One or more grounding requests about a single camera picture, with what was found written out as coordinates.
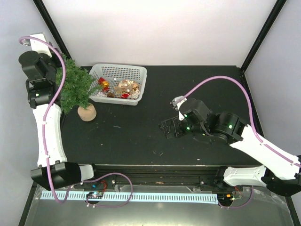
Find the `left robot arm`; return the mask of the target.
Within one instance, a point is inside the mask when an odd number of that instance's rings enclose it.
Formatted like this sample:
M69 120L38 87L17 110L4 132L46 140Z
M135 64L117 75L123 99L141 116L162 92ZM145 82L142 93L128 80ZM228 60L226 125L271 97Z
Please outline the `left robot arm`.
M101 176L94 172L93 166L69 162L63 150L60 128L63 86L56 83L57 69L65 69L61 54L50 43L34 37L23 37L20 43L32 48L18 59L27 76L27 99L38 129L39 156L37 168L31 170L32 180L48 191L80 182L98 187Z

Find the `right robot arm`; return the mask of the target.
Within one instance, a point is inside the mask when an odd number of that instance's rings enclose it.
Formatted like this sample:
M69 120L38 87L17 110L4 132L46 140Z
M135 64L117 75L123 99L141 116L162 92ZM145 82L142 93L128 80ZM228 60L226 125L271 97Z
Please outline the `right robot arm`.
M201 100L177 97L172 101L178 115L159 124L167 139L201 134L240 150L260 163L257 167L222 166L205 185L226 191L235 186L262 186L281 196L301 190L301 158L291 155L260 135L251 125L231 113L213 113Z

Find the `small green christmas tree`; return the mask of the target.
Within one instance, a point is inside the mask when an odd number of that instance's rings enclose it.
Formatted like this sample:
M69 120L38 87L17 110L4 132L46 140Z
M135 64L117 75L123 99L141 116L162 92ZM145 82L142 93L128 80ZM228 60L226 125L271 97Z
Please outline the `small green christmas tree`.
M77 113L83 121L92 121L96 117L96 109L90 103L90 96L100 89L100 86L92 88L91 85L96 81L87 69L76 65L75 60L68 59L63 55L66 68L64 85L61 89L61 109L64 114L77 107Z

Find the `white plastic basket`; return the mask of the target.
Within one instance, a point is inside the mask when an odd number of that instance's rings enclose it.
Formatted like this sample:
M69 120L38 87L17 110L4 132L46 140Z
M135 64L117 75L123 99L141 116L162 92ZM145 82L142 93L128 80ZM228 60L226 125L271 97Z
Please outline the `white plastic basket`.
M142 99L147 70L141 66L95 64L90 99L95 102L136 106Z

